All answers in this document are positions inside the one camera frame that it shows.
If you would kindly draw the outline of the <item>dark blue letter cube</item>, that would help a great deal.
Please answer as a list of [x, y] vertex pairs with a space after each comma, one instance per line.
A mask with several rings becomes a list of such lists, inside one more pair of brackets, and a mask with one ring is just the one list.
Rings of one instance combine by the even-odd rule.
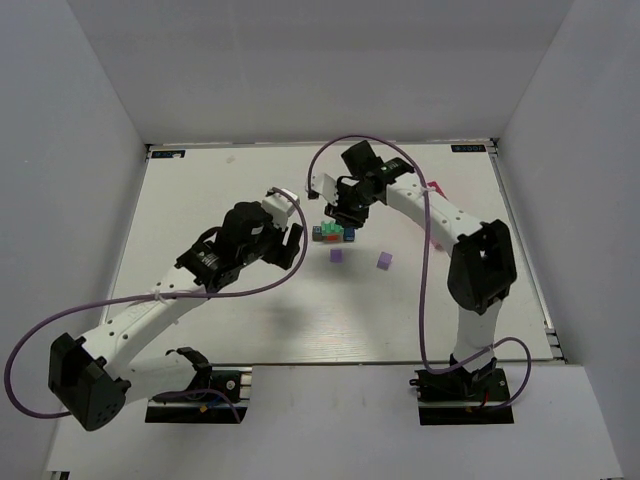
[[323, 235], [323, 230], [321, 226], [315, 225], [312, 227], [312, 240], [314, 242], [324, 241], [324, 235]]

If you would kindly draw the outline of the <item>green stepped wood block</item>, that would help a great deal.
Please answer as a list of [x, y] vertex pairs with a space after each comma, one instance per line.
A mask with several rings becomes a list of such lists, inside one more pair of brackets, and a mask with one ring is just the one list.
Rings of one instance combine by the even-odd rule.
[[344, 234], [344, 228], [335, 221], [323, 221], [320, 227], [321, 234], [324, 237], [342, 236]]

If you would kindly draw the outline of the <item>pink plastic box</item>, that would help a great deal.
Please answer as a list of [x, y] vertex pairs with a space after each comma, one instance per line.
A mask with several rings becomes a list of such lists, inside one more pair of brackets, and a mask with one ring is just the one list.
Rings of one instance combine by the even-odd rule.
[[436, 219], [435, 219], [435, 213], [434, 213], [434, 199], [437, 196], [445, 198], [446, 195], [444, 194], [443, 190], [441, 189], [441, 187], [439, 186], [439, 184], [436, 181], [429, 181], [427, 183], [427, 191], [428, 191], [429, 214], [430, 214], [430, 244], [436, 251], [443, 252], [444, 251], [444, 247], [438, 241], [438, 238], [436, 236], [436, 230], [435, 230]]

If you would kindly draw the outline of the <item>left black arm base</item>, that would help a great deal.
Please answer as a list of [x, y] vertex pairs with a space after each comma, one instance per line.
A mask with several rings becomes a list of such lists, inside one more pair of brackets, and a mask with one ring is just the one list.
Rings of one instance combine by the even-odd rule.
[[252, 368], [213, 368], [192, 383], [188, 395], [149, 400], [147, 424], [238, 425], [245, 417], [251, 396]]

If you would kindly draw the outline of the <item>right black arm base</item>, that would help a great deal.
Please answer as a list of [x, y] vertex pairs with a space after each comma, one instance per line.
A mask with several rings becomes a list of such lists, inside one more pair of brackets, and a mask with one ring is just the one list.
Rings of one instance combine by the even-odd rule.
[[495, 369], [468, 389], [457, 372], [433, 375], [416, 370], [415, 390], [421, 426], [480, 426], [514, 423], [511, 406], [498, 409], [511, 395], [503, 369]]

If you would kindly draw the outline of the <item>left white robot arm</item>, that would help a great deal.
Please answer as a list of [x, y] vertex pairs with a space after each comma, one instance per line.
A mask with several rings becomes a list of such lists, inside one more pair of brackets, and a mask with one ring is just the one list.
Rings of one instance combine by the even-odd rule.
[[119, 314], [51, 346], [50, 390], [87, 431], [112, 421], [138, 399], [178, 401], [227, 395], [212, 387], [212, 366], [190, 347], [168, 350], [150, 361], [137, 355], [170, 325], [212, 298], [230, 298], [228, 286], [256, 261], [289, 273], [301, 266], [308, 234], [298, 197], [273, 189], [264, 199], [239, 202], [222, 225], [212, 227], [180, 255], [153, 292], [128, 302]]

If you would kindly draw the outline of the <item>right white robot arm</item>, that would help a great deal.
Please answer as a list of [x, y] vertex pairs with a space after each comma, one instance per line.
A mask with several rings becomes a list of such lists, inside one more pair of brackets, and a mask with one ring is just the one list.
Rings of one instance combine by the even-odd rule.
[[432, 243], [444, 250], [450, 260], [447, 289], [458, 306], [456, 342], [448, 367], [424, 370], [469, 396], [496, 368], [498, 315], [517, 278], [509, 227], [501, 220], [481, 221], [430, 191], [421, 168], [405, 151], [384, 161], [371, 147], [371, 137], [356, 140], [341, 155], [347, 175], [334, 179], [308, 172], [307, 194], [323, 198], [326, 215], [354, 229], [363, 227], [370, 207], [381, 203], [423, 229], [425, 250]]

